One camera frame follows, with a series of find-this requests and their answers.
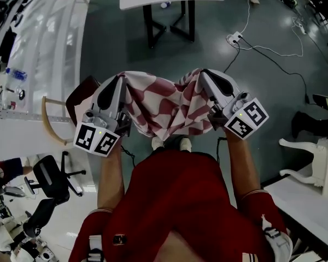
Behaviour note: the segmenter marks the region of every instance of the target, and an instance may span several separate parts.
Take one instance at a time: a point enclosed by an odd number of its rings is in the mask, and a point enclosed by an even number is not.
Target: checkered cloth
[[[207,118],[213,103],[198,78],[202,69],[177,84],[144,72],[123,72],[127,79],[126,107],[138,131],[165,141],[172,134],[200,135],[211,130]]]

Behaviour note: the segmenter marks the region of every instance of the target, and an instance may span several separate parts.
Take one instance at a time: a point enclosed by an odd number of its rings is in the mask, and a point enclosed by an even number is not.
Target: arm
[[[120,146],[121,141],[114,146],[107,158],[102,158],[97,194],[99,209],[115,209],[124,196]]]
[[[225,132],[230,151],[233,190],[238,202],[249,192],[260,189],[260,180],[248,143],[227,129]]]

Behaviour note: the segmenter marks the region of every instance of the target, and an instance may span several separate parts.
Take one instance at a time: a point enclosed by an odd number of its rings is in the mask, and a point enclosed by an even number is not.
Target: black table leg
[[[185,1],[181,1],[181,15],[179,18],[170,25],[170,30],[173,33],[180,34],[185,37],[187,40],[194,42],[195,41],[195,1],[188,1],[188,18],[189,18],[189,32],[186,33],[181,29],[176,27],[176,24],[185,16],[186,14],[186,4]]]
[[[152,19],[152,5],[143,6],[143,16],[147,26],[148,47],[152,49],[160,36],[162,36],[166,31],[166,26]],[[159,29],[156,36],[153,36],[153,27]]]

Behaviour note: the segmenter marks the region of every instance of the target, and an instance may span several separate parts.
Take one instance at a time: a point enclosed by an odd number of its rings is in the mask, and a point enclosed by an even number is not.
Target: shirt sleeve
[[[277,230],[286,233],[283,219],[274,204],[271,195],[265,190],[259,189],[245,195],[238,203],[238,210],[254,222],[262,226],[262,215]]]
[[[87,216],[75,240],[69,262],[81,262],[88,257],[90,250],[89,237],[101,235],[111,216],[112,211],[106,209],[94,210]]]

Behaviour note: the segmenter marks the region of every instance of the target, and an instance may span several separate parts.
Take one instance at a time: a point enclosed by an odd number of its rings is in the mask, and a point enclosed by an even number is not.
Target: green floor
[[[328,57],[328,34],[323,28],[309,20],[311,11],[304,10],[303,0],[299,11],[312,31],[313,39]],[[196,41],[190,43],[170,31],[159,40],[154,49],[147,47],[147,35],[141,8],[121,11],[119,0],[91,0],[86,19],[81,59],[81,79],[93,75],[98,81],[124,70],[152,73],[165,79],[177,81],[195,68],[225,70],[236,54],[228,45],[226,36],[241,31],[247,20],[247,0],[225,0],[223,2],[196,2]],[[153,6],[157,21],[169,25],[180,13],[180,4],[173,3],[168,9]],[[248,28],[243,33],[253,45],[271,47],[282,54],[301,53],[300,42],[291,31],[291,18],[296,14],[277,0],[261,0],[261,4],[250,9]],[[269,51],[284,69],[304,76],[308,94],[328,95],[328,65],[320,51],[307,35],[297,30],[304,50],[303,57],[279,57]],[[314,105],[304,104],[304,85],[296,76],[288,76],[275,64],[256,51],[241,51],[227,74],[232,76],[240,88],[257,97],[268,112],[270,119],[249,138],[250,148],[262,181],[278,175],[285,168],[299,168],[311,161],[311,156],[299,150],[285,149],[278,145],[280,138],[292,140],[290,122],[295,112],[305,111],[316,118],[327,118],[328,112]],[[192,137],[194,151],[216,156],[217,137],[222,130],[210,131]],[[316,141],[316,137],[301,133],[298,141]],[[135,127],[123,145],[136,155],[136,163],[151,152],[150,140],[140,135]],[[230,188],[230,162],[226,142],[220,146],[221,170]],[[125,185],[131,177],[130,157],[123,156]]]

